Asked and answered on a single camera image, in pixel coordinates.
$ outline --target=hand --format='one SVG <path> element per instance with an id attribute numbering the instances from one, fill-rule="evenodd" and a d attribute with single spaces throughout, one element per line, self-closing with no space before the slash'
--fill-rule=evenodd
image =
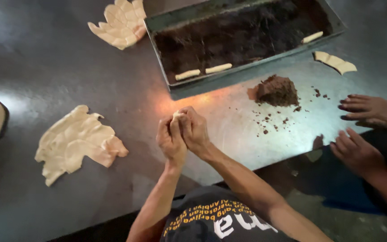
<path id="1" fill-rule="evenodd" d="M 183 129 L 183 139 L 187 147 L 202 160 L 212 146 L 207 132 L 207 120 L 197 114 L 192 107 L 185 107 L 178 111 L 186 115 L 180 116 Z"/>
<path id="2" fill-rule="evenodd" d="M 178 118 L 168 116 L 159 121 L 156 142 L 167 157 L 168 165 L 181 170 L 185 164 L 187 147 L 181 137 Z"/>
<path id="3" fill-rule="evenodd" d="M 382 154 L 371 144 L 365 141 L 361 135 L 357 134 L 351 128 L 347 133 L 342 130 L 335 143 L 331 143 L 331 151 L 339 158 L 349 169 L 358 176 L 367 179 L 367 177 L 387 171 L 386 163 Z"/>
<path id="4" fill-rule="evenodd" d="M 346 115 L 347 118 L 387 126 L 387 100 L 381 97 L 351 94 L 341 102 L 340 108 L 351 112 Z"/>

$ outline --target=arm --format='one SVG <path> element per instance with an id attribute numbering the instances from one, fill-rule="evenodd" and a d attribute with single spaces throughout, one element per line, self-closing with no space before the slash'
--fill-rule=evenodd
<path id="1" fill-rule="evenodd" d="M 364 178 L 387 202 L 387 166 L 382 154 L 351 128 L 340 131 L 331 150 L 353 173 Z"/>
<path id="2" fill-rule="evenodd" d="M 167 162 L 158 183 L 132 224 L 126 240 L 128 242 L 159 240 L 185 163 L 187 148 L 181 138 L 178 118 L 162 119 L 156 140 L 167 157 Z"/>
<path id="3" fill-rule="evenodd" d="M 209 140 L 206 119 L 192 107 L 180 112 L 183 138 L 188 148 L 210 164 L 225 180 L 237 197 L 260 217 L 271 220 L 273 226 L 301 242 L 330 241 L 322 231 L 293 210 L 269 184 L 244 165 L 217 149 Z"/>
<path id="4" fill-rule="evenodd" d="M 341 103 L 341 109 L 351 112 L 346 115 L 347 118 L 387 126 L 387 100 L 380 97 L 351 94 Z"/>

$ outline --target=metal work surface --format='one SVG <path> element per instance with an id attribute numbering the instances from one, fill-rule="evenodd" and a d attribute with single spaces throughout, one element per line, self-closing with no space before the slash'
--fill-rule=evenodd
<path id="1" fill-rule="evenodd" d="M 195 2 L 144 5 L 150 15 Z M 329 1 L 348 30 L 316 50 L 354 63 L 358 72 L 341 76 L 303 52 L 171 94 L 147 37 L 120 51 L 88 29 L 88 21 L 104 20 L 109 3 L 0 1 L 0 101 L 10 112 L 0 139 L 0 241 L 45 241 L 139 209 L 164 166 L 155 144 L 158 120 L 181 107 L 196 108 L 216 146 L 256 169 L 310 151 L 317 135 L 329 144 L 339 129 L 355 127 L 337 109 L 347 94 L 387 98 L 387 0 Z M 301 112 L 259 107 L 248 99 L 247 89 L 272 74 L 295 83 Z M 311 86 L 331 99 L 313 96 Z M 38 140 L 79 104 L 102 114 L 102 123 L 114 128 L 130 154 L 108 169 L 85 158 L 81 169 L 48 188 L 43 164 L 34 160 Z M 267 135 L 252 110 L 272 114 Z M 283 129 L 286 117 L 291 126 Z M 176 195 L 220 180 L 189 154 Z"/>

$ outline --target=metal baking tray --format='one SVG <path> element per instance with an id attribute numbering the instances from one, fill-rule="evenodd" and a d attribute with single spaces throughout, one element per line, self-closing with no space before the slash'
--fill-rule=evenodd
<path id="1" fill-rule="evenodd" d="M 325 0 L 209 0 L 144 21 L 170 89 L 305 51 L 346 29 Z M 301 44 L 319 31 L 323 37 Z M 205 74 L 226 63 L 233 67 Z M 193 69 L 201 75 L 175 80 Z"/>

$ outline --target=wrist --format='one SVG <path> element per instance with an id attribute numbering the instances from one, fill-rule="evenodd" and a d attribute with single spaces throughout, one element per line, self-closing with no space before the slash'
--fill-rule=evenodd
<path id="1" fill-rule="evenodd" d="M 362 175 L 362 177 L 370 184 L 387 176 L 387 169 L 380 169 L 376 171 L 369 171 Z"/>
<path id="2" fill-rule="evenodd" d="M 200 157 L 203 161 L 209 163 L 216 160 L 216 156 L 218 155 L 219 151 L 220 150 L 213 143 L 210 142 L 209 144 L 204 146 L 201 155 L 199 155 L 198 157 Z"/>
<path id="3" fill-rule="evenodd" d="M 181 174 L 181 171 L 183 169 L 184 162 L 176 162 L 170 159 L 167 159 L 165 162 L 165 169 L 164 172 L 168 174 Z"/>

